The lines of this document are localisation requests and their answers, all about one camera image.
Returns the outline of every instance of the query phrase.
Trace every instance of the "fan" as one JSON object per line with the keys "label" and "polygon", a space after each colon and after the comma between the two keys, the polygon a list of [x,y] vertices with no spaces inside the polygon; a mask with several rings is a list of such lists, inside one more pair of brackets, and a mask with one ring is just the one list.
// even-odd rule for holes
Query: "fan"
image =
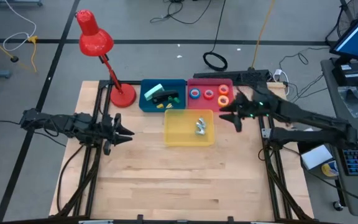
{"label": "fan", "polygon": [[336,32],[341,37],[350,28],[352,23],[358,18],[358,0],[350,0],[344,4],[342,2],[341,12],[339,13]]}

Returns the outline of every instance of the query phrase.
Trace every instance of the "wooden table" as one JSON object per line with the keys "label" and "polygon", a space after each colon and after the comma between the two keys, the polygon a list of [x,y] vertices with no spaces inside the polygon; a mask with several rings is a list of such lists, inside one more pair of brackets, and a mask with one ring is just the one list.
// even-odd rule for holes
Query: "wooden table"
{"label": "wooden table", "polygon": [[[285,97],[281,83],[268,87]],[[140,86],[135,88],[139,93]],[[92,114],[97,89],[98,82],[83,82],[75,112]],[[251,89],[241,90],[251,96]],[[257,119],[243,120],[242,132],[236,133],[233,124],[215,114],[213,146],[167,147],[164,114],[144,113],[138,104],[139,94],[128,108],[110,106],[110,114],[121,113],[122,124],[135,135],[133,141],[112,147],[110,156],[102,155],[92,218],[134,220],[143,214],[146,220],[227,220],[233,216],[235,221],[273,221],[265,163],[257,157],[262,148]],[[295,143],[286,147],[298,150]],[[63,164],[78,148],[76,139],[68,140]],[[83,149],[64,173],[62,206],[78,186],[84,153]],[[299,156],[284,150],[280,153],[289,192],[313,217]],[[285,217],[280,191],[276,191],[281,217]],[[85,190],[80,214],[87,194]],[[57,212],[55,200],[56,194],[50,214]]]}

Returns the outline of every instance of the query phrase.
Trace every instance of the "red desk lamp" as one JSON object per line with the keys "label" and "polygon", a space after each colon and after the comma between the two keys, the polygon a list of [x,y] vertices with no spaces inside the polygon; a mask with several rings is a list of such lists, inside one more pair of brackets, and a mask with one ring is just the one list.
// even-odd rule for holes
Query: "red desk lamp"
{"label": "red desk lamp", "polygon": [[136,91],[131,85],[119,83],[106,55],[114,45],[111,36],[98,27],[91,11],[80,10],[77,12],[76,18],[82,30],[80,37],[81,52],[87,56],[99,57],[100,61],[107,66],[110,77],[114,81],[114,87],[110,94],[111,102],[121,108],[130,106],[135,102]]}

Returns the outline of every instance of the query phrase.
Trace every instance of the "yellow object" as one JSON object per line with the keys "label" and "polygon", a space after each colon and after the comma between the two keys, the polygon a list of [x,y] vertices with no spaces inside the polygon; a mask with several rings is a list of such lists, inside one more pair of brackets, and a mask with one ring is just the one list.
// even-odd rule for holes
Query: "yellow object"
{"label": "yellow object", "polygon": [[227,106],[229,104],[229,98],[225,95],[221,95],[219,98],[218,98],[218,105],[220,107],[224,107],[224,106]]}
{"label": "yellow object", "polygon": [[[10,58],[14,58],[14,56],[13,55],[11,55],[8,51],[6,51],[5,49],[3,49],[1,46],[0,46],[0,49],[6,54],[6,55],[8,55]],[[26,69],[26,70],[30,70],[30,68],[28,67],[28,66],[26,66],[25,64],[23,64],[23,63],[21,63],[21,62],[19,62],[19,65],[21,66],[21,67],[23,67],[24,69]]]}
{"label": "yellow object", "polygon": [[31,64],[32,64],[32,67],[34,68],[34,72],[37,72],[37,67],[34,64],[34,57],[35,57],[35,53],[37,52],[37,44],[36,44],[37,39],[38,39],[38,36],[36,36],[36,35],[27,39],[29,42],[32,42],[34,44],[34,51],[32,52],[32,55],[31,55]]}
{"label": "yellow object", "polygon": [[[197,135],[197,121],[206,123],[205,135]],[[168,146],[210,146],[215,142],[211,110],[166,110],[164,141]]]}
{"label": "yellow object", "polygon": [[272,0],[272,3],[270,3],[270,7],[269,7],[269,9],[268,9],[268,12],[267,12],[267,15],[266,15],[266,18],[265,18],[265,22],[264,22],[264,24],[263,24],[263,26],[262,26],[262,29],[260,30],[259,38],[258,38],[258,41],[256,42],[256,48],[255,48],[255,53],[254,53],[254,59],[253,59],[253,61],[252,61],[251,68],[254,67],[255,60],[256,60],[256,56],[257,56],[257,54],[258,54],[259,42],[260,42],[260,39],[262,38],[262,34],[264,33],[266,23],[267,23],[267,21],[269,20],[269,16],[270,16],[270,13],[272,12],[272,9],[273,9],[273,6],[274,6],[274,2],[275,2],[275,0]]}

